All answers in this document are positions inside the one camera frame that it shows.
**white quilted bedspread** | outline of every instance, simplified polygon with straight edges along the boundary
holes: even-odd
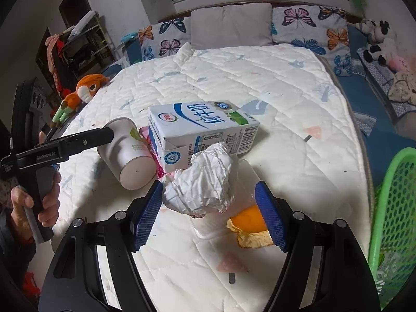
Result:
[[[64,135],[102,127],[122,116],[146,126],[151,105],[199,100],[244,106],[261,123],[251,151],[243,156],[260,179],[293,210],[314,220],[332,223],[344,218],[367,255],[369,205],[360,144],[344,97],[307,49],[282,44],[195,51],[186,44],[175,56],[122,70]],[[96,149],[72,156],[60,171],[54,247],[74,218],[105,220],[150,187],[123,189]],[[230,257],[238,258],[243,269],[236,270],[234,284],[228,282],[228,273],[217,271]],[[240,249],[231,233],[199,239],[188,216],[166,208],[161,208],[147,244],[134,254],[157,309],[181,312],[263,310],[284,258],[274,245]],[[117,306],[103,247],[99,260],[107,298]]]

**crumpled paper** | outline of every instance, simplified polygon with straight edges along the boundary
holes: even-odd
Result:
[[[224,142],[196,153],[188,169],[177,169],[173,178],[165,175],[160,179],[165,189],[163,204],[196,218],[210,212],[225,212],[233,201],[230,184],[237,173],[234,158],[237,159],[228,155]]]

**blue gripper pad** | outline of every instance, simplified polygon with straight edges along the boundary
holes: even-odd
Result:
[[[149,238],[150,231],[152,230],[157,213],[159,212],[159,209],[162,205],[162,191],[163,184],[157,182],[157,185],[154,187],[153,192],[151,192],[150,194],[148,193],[145,197],[148,198],[148,196],[150,196],[144,210],[142,211],[142,214],[137,218],[136,222],[133,222],[134,248],[136,251],[139,251],[139,248],[145,245],[147,239]]]
[[[275,198],[263,181],[256,184],[255,200],[269,229],[273,243],[279,246],[283,252],[287,252],[287,223],[283,218],[284,212],[277,211],[272,203]]]

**pink butterfly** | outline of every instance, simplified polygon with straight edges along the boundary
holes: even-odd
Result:
[[[299,26],[299,21],[302,21],[309,26],[316,27],[315,22],[312,21],[312,19],[309,17],[309,12],[304,8],[299,8],[298,10],[293,8],[288,8],[284,11],[284,14],[286,15],[284,17],[283,26],[288,26],[292,24],[296,20],[296,29]]]
[[[169,55],[176,54],[180,48],[180,41],[174,38],[172,41],[163,40],[160,43],[159,56],[165,55],[169,52]]]

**red mushroom print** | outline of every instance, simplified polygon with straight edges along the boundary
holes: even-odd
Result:
[[[236,273],[248,272],[248,268],[234,253],[227,253],[223,260],[217,266],[218,272],[228,272],[228,282],[234,284],[236,282]]]
[[[305,142],[309,141],[312,137],[315,137],[318,140],[321,139],[321,127],[320,126],[306,128],[306,129],[303,129],[303,131],[308,134],[308,136],[304,139]]]

